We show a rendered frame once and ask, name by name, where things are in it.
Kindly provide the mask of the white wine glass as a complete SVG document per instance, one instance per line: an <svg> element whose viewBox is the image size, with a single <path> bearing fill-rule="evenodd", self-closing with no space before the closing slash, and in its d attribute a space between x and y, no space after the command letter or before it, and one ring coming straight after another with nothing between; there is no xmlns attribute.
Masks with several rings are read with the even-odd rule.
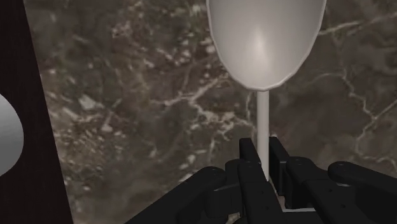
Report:
<svg viewBox="0 0 397 224"><path fill-rule="evenodd" d="M270 90L309 56L327 0L205 0L211 38L229 75L256 91L257 152L269 176Z"/></svg>

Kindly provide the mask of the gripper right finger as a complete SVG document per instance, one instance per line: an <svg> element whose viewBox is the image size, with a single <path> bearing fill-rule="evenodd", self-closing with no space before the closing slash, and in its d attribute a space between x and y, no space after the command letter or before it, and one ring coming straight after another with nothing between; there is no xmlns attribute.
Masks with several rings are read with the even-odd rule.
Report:
<svg viewBox="0 0 397 224"><path fill-rule="evenodd" d="M314 208L324 224L397 224L397 178L346 161L326 170L269 139L269 172L288 209Z"/></svg>

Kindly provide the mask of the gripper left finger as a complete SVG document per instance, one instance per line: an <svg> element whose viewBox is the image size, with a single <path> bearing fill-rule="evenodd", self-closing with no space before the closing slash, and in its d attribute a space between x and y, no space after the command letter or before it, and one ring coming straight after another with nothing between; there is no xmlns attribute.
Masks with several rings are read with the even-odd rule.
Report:
<svg viewBox="0 0 397 224"><path fill-rule="evenodd" d="M233 213L248 224L283 220L250 138L240 139L239 158L224 169L202 168L125 224L226 224Z"/></svg>

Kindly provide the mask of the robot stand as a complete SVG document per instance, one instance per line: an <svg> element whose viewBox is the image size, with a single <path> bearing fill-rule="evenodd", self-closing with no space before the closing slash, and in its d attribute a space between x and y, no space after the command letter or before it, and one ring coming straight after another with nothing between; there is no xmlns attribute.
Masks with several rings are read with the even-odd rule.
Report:
<svg viewBox="0 0 397 224"><path fill-rule="evenodd" d="M23 128L23 150L0 176L0 224L73 224L24 0L0 0L0 94Z"/></svg>

